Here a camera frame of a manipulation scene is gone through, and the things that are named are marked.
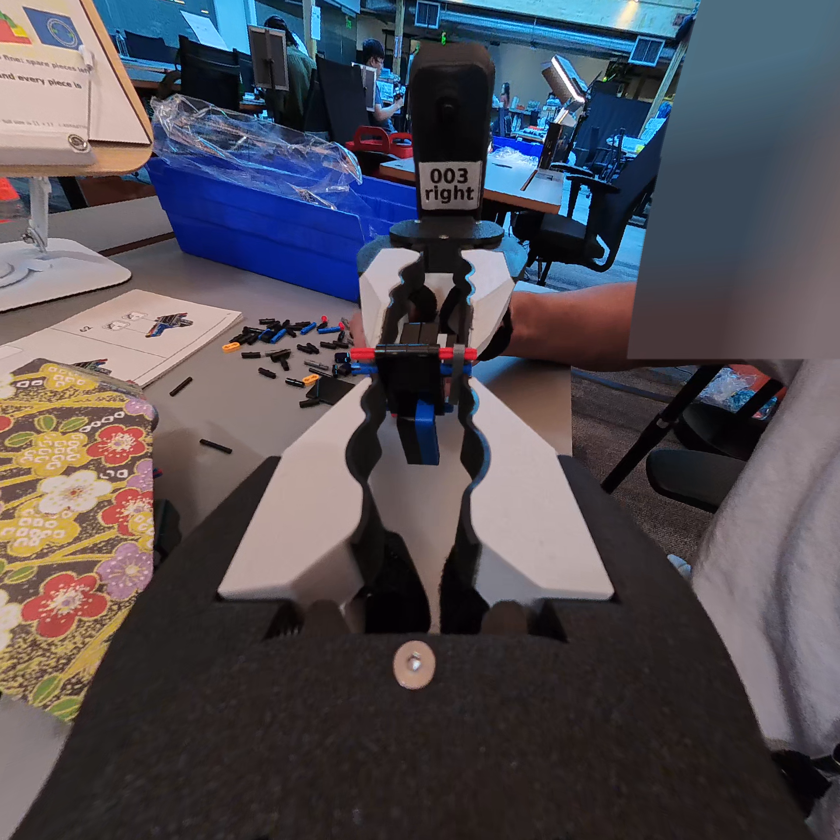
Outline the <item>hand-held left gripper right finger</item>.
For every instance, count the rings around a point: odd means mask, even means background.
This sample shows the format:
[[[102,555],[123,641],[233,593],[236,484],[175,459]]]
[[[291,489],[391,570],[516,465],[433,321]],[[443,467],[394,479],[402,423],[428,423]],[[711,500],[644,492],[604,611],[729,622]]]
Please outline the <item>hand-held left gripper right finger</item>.
[[[614,585],[555,449],[478,381],[458,400],[458,630],[493,606],[609,602]]]

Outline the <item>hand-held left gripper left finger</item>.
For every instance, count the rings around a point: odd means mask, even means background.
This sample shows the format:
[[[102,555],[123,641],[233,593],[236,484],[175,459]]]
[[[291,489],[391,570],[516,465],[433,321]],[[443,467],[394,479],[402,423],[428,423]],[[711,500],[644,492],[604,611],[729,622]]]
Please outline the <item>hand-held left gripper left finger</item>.
[[[382,386],[353,386],[280,458],[218,586],[227,602],[334,602],[341,611],[382,566],[369,479],[382,457]]]

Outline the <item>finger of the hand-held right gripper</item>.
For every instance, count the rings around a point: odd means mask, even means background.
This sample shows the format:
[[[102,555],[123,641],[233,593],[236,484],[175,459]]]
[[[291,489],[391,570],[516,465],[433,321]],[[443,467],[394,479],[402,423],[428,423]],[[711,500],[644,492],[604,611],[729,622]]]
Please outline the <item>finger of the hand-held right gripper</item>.
[[[411,294],[424,287],[424,254],[406,247],[363,247],[359,253],[359,347],[401,342]]]
[[[461,249],[458,266],[458,339],[482,355],[509,308],[513,278],[503,252]]]

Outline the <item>small lego assembly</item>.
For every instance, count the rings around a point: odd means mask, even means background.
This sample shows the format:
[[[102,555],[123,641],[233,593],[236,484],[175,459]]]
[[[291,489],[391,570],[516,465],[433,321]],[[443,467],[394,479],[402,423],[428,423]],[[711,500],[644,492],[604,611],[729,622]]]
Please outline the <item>small lego assembly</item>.
[[[406,343],[354,347],[348,354],[354,375],[379,382],[409,465],[439,464],[437,419],[455,412],[460,386],[478,361],[475,348],[451,339],[441,344],[436,330],[431,323],[410,322],[403,331]]]

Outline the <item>person's right forearm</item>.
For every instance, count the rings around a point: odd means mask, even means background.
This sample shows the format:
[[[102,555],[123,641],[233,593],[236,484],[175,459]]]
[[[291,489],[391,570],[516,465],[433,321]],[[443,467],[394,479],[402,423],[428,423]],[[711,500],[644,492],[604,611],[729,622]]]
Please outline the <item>person's right forearm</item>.
[[[544,359],[593,372],[637,367],[627,355],[635,291],[624,282],[549,295]]]

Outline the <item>black flat lego panel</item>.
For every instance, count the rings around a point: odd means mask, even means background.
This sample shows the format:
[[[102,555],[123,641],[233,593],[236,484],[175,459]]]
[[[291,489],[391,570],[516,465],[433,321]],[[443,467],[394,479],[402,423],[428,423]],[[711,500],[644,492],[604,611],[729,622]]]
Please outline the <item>black flat lego panel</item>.
[[[307,393],[310,403],[334,406],[344,396],[354,389],[352,381],[334,377],[320,377]]]

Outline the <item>pile of small lego pins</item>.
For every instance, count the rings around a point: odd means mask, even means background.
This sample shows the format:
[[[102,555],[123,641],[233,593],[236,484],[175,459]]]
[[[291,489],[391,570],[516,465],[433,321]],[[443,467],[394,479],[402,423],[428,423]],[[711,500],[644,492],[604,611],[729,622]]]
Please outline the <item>pile of small lego pins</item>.
[[[256,327],[242,328],[223,345],[226,354],[239,355],[259,363],[259,375],[300,391],[299,407],[328,406],[311,403],[307,393],[320,377],[334,377],[349,382],[352,366],[348,351],[353,342],[345,318],[335,321],[327,316],[319,320],[279,320],[264,318]]]

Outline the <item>lego instruction booklet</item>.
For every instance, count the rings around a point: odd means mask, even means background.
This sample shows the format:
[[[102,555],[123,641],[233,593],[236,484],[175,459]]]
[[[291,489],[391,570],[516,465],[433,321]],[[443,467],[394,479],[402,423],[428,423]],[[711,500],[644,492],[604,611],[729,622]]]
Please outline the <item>lego instruction booklet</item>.
[[[46,360],[147,386],[242,320],[240,311],[134,289],[3,344],[1,372]]]

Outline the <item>person's right hand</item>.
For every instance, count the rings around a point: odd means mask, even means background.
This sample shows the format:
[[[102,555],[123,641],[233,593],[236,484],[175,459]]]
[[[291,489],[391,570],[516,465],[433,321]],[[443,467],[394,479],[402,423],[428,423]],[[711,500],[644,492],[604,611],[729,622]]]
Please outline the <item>person's right hand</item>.
[[[533,361],[552,361],[550,339],[555,297],[553,292],[515,290],[499,327],[479,360],[511,356]]]

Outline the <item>red plastic basket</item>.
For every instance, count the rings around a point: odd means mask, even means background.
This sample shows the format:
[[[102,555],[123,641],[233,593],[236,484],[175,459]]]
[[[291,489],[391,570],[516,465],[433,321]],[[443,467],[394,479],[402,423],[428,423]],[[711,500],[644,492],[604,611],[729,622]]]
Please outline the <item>red plastic basket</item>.
[[[388,133],[374,125],[361,125],[344,147],[355,153],[389,154],[398,159],[413,157],[413,137],[410,133]]]

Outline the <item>grey table with wooden edge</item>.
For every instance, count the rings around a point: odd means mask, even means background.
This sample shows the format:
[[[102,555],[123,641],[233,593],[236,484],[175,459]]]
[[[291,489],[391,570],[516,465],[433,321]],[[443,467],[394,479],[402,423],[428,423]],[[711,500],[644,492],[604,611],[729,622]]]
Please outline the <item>grey table with wooden edge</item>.
[[[416,188],[422,213],[480,215],[486,200],[514,209],[556,215],[563,194],[563,175],[531,164],[500,164],[487,154],[464,156],[435,153],[426,159],[380,164],[382,179]]]

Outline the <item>blue plastic bin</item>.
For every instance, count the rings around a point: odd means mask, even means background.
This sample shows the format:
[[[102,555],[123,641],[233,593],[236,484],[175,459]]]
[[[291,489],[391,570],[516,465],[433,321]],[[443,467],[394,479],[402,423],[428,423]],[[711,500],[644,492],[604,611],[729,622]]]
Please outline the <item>blue plastic bin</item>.
[[[160,157],[146,170],[185,253],[350,302],[360,295],[360,250],[417,216],[414,189],[375,178],[352,184],[361,205],[345,212]]]

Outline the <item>black office chair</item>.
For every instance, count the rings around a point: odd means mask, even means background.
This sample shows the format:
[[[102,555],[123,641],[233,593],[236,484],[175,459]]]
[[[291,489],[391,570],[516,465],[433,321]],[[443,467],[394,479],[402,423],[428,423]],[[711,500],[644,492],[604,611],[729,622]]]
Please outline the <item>black office chair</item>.
[[[721,365],[696,369],[604,478],[606,493],[644,463],[648,483],[660,496],[707,512],[719,509],[769,425],[758,412],[784,389],[768,378],[733,413],[700,400],[722,372]]]
[[[543,214],[528,231],[528,263],[542,266],[538,284],[546,284],[553,263],[582,266],[597,273],[609,270],[635,209],[655,188],[661,161],[665,129],[656,133],[613,182],[587,175],[584,170],[565,166],[572,184],[566,215]],[[591,191],[586,222],[573,219],[580,187]]]

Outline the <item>clear plastic bag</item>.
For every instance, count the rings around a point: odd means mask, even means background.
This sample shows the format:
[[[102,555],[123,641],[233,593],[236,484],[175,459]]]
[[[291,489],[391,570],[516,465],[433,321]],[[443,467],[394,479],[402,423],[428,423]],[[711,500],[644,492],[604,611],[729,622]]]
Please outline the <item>clear plastic bag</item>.
[[[319,207],[372,215],[357,193],[363,182],[360,165],[338,143],[179,93],[153,98],[152,110],[151,163]]]

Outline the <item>floral patterned cloth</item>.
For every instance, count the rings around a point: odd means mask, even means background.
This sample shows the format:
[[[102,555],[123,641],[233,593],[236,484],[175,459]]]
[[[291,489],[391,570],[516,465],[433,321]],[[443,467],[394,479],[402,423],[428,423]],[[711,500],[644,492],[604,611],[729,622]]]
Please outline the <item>floral patterned cloth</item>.
[[[35,358],[2,373],[1,424],[2,696],[71,722],[154,572],[156,411]]]

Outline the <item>person's white shirt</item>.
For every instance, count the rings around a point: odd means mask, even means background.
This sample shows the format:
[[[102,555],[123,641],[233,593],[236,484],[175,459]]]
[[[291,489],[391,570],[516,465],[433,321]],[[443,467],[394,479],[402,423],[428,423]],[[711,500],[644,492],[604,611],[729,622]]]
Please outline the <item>person's white shirt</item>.
[[[839,362],[758,362],[787,393],[693,562],[714,623],[776,748],[838,743]]]

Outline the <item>white board stand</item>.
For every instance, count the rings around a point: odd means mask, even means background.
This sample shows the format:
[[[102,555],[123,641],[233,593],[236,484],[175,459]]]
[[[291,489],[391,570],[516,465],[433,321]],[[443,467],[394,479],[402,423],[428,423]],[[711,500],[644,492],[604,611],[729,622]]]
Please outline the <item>white board stand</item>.
[[[22,239],[1,244],[1,312],[122,285],[132,277],[98,252],[66,238],[49,238],[45,176],[28,180],[30,213]]]

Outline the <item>instruction sheet board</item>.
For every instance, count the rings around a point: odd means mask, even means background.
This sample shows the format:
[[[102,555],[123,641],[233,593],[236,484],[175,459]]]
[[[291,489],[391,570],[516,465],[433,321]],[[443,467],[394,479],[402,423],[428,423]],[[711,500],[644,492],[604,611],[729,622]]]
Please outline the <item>instruction sheet board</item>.
[[[93,2],[1,2],[2,176],[127,174],[152,143]]]

